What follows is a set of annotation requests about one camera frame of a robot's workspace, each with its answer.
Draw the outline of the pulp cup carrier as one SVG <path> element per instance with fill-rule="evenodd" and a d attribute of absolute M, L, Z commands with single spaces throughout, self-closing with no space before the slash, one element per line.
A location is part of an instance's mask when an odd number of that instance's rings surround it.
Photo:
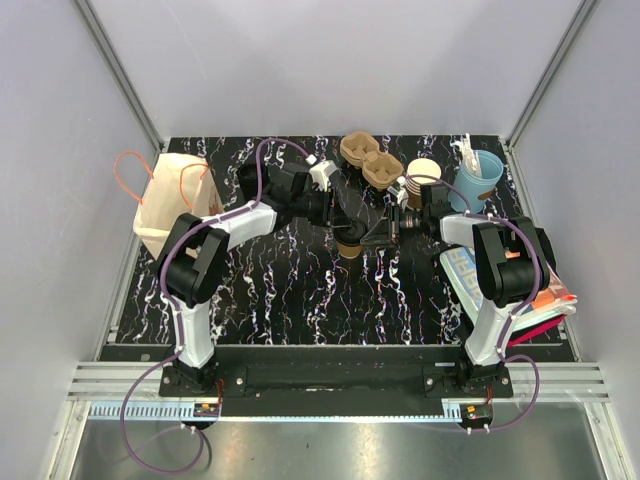
<path fill-rule="evenodd" d="M 401 162 L 393 155 L 383 152 L 377 140 L 366 132 L 354 132 L 343 137 L 340 153 L 379 191 L 386 190 L 404 174 Z"/>

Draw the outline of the single brown paper cup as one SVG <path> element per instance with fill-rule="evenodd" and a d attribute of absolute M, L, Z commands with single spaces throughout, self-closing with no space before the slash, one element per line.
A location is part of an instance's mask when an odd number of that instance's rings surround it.
<path fill-rule="evenodd" d="M 337 242 L 336 246 L 340 256 L 345 259 L 355 259 L 361 254 L 361 246 L 359 244 L 346 245 L 341 242 Z"/>

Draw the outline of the paper bag orange handles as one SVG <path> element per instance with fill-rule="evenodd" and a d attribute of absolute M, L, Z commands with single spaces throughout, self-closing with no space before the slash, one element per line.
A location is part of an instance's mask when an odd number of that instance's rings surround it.
<path fill-rule="evenodd" d="M 137 158 L 150 176 L 143 195 L 118 184 L 138 202 L 133 231 L 154 259 L 158 259 L 178 217 L 190 213 L 207 217 L 224 212 L 214 175 L 200 157 L 179 153 L 162 153 L 154 167 L 135 151 L 125 151 L 115 160 L 118 167 L 126 156 Z"/>

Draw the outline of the single black cup lid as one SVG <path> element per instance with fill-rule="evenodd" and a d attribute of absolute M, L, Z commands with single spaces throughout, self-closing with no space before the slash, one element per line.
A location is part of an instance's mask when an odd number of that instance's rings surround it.
<path fill-rule="evenodd" d="M 364 224 L 354 223 L 349 227 L 336 228 L 334 230 L 334 238 L 339 244 L 356 247 L 360 245 L 360 241 L 366 232 L 367 227 Z"/>

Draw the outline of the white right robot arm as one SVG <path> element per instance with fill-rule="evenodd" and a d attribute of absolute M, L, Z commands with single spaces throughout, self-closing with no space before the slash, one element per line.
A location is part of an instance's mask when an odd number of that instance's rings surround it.
<path fill-rule="evenodd" d="M 466 396 L 489 390 L 504 376 L 507 343 L 519 314 L 550 282 L 550 271 L 538 229 L 526 217 L 504 219 L 457 213 L 447 191 L 460 191 L 443 180 L 421 186 L 421 207 L 403 212 L 395 204 L 360 239 L 360 245 L 391 248 L 403 230 L 419 229 L 428 236 L 474 252 L 476 279 L 482 294 L 475 326 L 454 367 L 454 384 Z"/>

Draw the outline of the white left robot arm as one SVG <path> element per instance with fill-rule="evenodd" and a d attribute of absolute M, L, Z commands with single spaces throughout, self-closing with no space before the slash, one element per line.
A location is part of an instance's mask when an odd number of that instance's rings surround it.
<path fill-rule="evenodd" d="M 359 255 L 367 226 L 344 212 L 337 198 L 338 176 L 332 161 L 279 170 L 250 163 L 237 172 L 245 205 L 209 217 L 184 213 L 176 219 L 157 260 L 157 276 L 174 319 L 172 363 L 190 393 L 203 396 L 215 386 L 209 308 L 231 249 L 303 218 L 330 229 L 343 257 Z"/>

